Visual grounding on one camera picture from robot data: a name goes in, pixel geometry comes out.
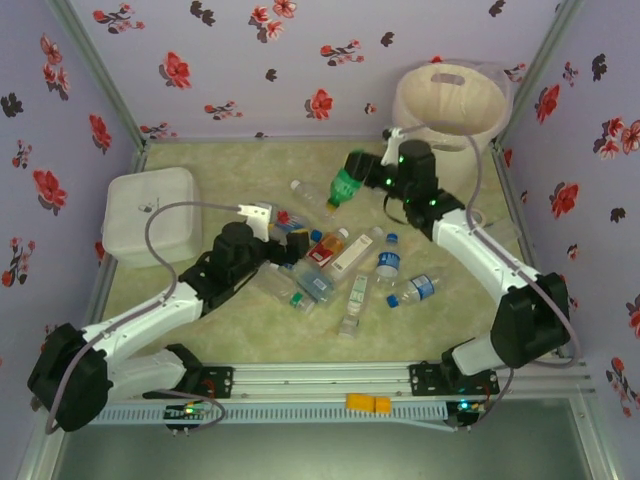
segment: green bottle label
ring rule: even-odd
[[[293,297],[291,297],[291,300],[289,300],[289,305],[296,308],[300,303],[300,300],[302,300],[302,294],[300,292],[296,292],[293,294]]]
[[[343,168],[331,182],[331,198],[329,198],[329,203],[338,207],[341,203],[351,200],[361,185],[362,182],[351,178]]]

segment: small white bottle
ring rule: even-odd
[[[337,285],[371,255],[384,237],[380,227],[373,227],[356,238],[342,250],[323,271]]]
[[[349,294],[349,300],[347,301],[347,312],[340,324],[338,335],[341,337],[355,338],[360,318],[367,306],[371,283],[371,276],[366,272],[359,272],[356,275]]]
[[[251,284],[264,293],[277,298],[280,303],[289,305],[296,310],[308,314],[313,310],[315,302],[302,289],[298,288],[293,279],[279,271],[275,263],[265,262],[258,273],[251,280]]]
[[[398,255],[398,235],[390,233],[384,244],[382,253],[378,255],[376,282],[393,286],[398,278],[400,255]]]
[[[444,267],[434,267],[430,271],[430,275],[418,275],[402,284],[393,295],[389,295],[389,306],[396,308],[398,305],[418,303],[439,291],[446,282],[447,271]]]
[[[303,205],[308,207],[311,212],[319,215],[321,219],[326,220],[333,216],[333,212],[327,208],[328,195],[315,185],[294,180],[291,182],[291,190],[302,200]]]

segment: white box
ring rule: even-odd
[[[198,200],[196,182],[185,168],[152,170],[114,179],[109,185],[102,233],[105,251],[127,267],[157,265],[144,241],[147,220],[162,206]],[[200,207],[163,211],[151,224],[149,238],[158,254],[170,263],[197,256],[202,249]]]

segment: white plastic bin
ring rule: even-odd
[[[502,67],[473,62],[425,65],[407,73],[398,84],[393,103],[394,126],[427,124],[409,138],[429,142],[436,156],[440,185],[456,193],[475,171],[475,155],[508,123],[513,87]]]
[[[105,251],[127,267],[157,265],[144,241],[149,217],[160,207],[198,201],[195,179],[182,167],[123,175],[107,193],[102,244]],[[170,208],[151,224],[149,239],[169,263],[196,257],[202,249],[202,213],[199,207]]]

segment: lavender wall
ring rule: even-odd
[[[0,30],[0,478],[12,479],[32,429],[27,378],[47,332],[84,317],[107,186],[134,144],[44,1],[6,5]]]
[[[542,268],[566,278],[628,478],[640,472],[638,22],[633,0],[586,2],[505,141]]]
[[[499,62],[518,81],[559,4],[70,2],[154,138],[378,135],[399,78],[434,57]]]

